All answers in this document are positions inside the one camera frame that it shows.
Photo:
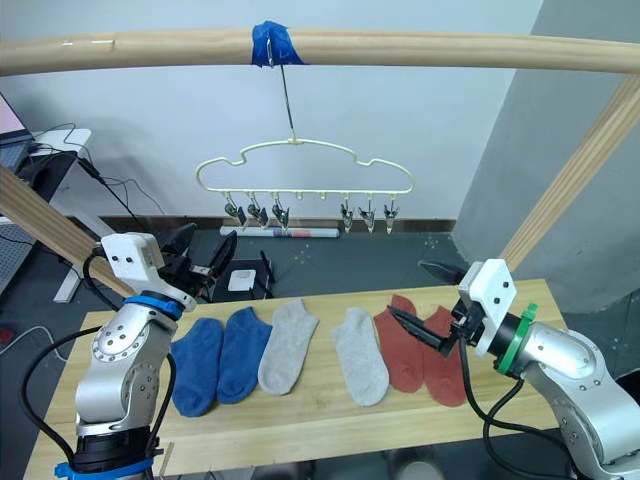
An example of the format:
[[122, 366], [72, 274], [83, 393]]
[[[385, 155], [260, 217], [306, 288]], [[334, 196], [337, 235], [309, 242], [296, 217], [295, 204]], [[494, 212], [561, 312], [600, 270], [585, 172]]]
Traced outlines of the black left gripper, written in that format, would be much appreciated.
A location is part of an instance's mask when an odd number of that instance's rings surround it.
[[211, 302], [211, 287], [216, 277], [224, 274], [235, 256], [237, 234], [229, 233], [224, 237], [205, 267], [195, 265], [188, 257], [196, 230], [197, 224], [191, 222], [170, 232], [162, 244], [164, 265], [158, 273], [162, 280], [191, 297]]

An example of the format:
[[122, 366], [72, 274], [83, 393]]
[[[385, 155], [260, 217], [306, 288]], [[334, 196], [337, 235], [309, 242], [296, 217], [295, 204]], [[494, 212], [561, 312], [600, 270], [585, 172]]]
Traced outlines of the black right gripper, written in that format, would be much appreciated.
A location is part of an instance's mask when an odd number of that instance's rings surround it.
[[[467, 273], [455, 265], [429, 260], [420, 260], [418, 266], [446, 285], [460, 284]], [[484, 310], [476, 301], [472, 301], [469, 306], [466, 306], [462, 299], [457, 301], [451, 311], [454, 320], [449, 336], [441, 336], [426, 328], [418, 317], [405, 310], [391, 305], [387, 309], [409, 335], [444, 357], [450, 355], [459, 339], [464, 339], [468, 345], [476, 346], [484, 333]]]

